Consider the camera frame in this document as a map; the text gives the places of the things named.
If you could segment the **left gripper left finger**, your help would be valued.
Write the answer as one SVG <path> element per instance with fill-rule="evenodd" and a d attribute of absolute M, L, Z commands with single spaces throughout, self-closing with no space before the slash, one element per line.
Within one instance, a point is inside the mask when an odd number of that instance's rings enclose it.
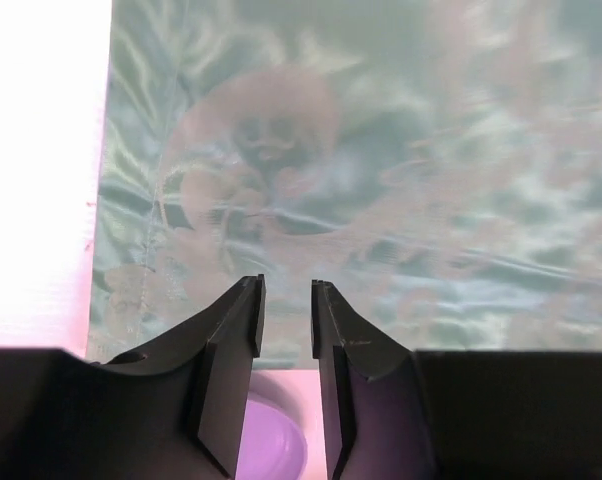
<path fill-rule="evenodd" d="M 262 276 L 106 363 L 0 348 L 0 479 L 231 479 Z"/>

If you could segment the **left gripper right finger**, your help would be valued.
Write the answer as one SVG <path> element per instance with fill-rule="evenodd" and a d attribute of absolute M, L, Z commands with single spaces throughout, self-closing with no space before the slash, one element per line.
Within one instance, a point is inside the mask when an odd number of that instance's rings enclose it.
<path fill-rule="evenodd" d="M 602 479 L 602 352 L 410 350 L 311 288 L 331 479 Z"/>

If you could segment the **green patterned cloth napkin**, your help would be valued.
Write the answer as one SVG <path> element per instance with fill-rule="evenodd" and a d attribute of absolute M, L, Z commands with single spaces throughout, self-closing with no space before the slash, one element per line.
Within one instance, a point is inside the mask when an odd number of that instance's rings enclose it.
<path fill-rule="evenodd" d="M 410 348 L 602 350 L 602 1 L 117 1 L 87 355 L 267 281 Z"/>

